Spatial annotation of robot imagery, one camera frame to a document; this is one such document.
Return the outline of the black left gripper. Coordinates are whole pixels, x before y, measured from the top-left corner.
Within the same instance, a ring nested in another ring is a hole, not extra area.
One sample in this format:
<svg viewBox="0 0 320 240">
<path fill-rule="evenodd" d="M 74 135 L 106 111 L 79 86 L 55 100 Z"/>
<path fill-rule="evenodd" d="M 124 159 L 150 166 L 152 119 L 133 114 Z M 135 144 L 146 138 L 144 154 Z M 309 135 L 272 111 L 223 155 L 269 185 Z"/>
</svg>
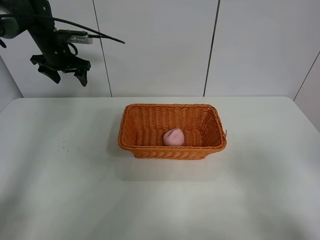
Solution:
<svg viewBox="0 0 320 240">
<path fill-rule="evenodd" d="M 74 73 L 83 87 L 88 84 L 87 71 L 91 68 L 88 60 L 77 57 L 75 43 L 67 43 L 58 37 L 51 6 L 47 0 L 23 0 L 23 18 L 28 21 L 27 31 L 41 51 L 33 55 L 32 64 L 38 64 L 38 72 L 58 84 L 58 72 Z"/>
</svg>

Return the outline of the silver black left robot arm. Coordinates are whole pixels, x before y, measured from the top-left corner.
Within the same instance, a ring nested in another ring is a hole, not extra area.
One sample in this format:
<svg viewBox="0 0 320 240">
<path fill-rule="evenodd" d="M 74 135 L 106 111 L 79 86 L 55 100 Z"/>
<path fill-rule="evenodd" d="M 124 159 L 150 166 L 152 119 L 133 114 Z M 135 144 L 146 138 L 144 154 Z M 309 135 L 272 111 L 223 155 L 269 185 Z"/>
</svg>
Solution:
<svg viewBox="0 0 320 240">
<path fill-rule="evenodd" d="M 38 65 L 38 72 L 58 84 L 59 71 L 73 73 L 82 86 L 86 86 L 89 61 L 77 57 L 70 51 L 69 44 L 56 30 L 52 10 L 47 0 L 2 0 L 0 2 L 0 36 L 13 39 L 29 32 L 41 51 L 30 59 Z"/>
</svg>

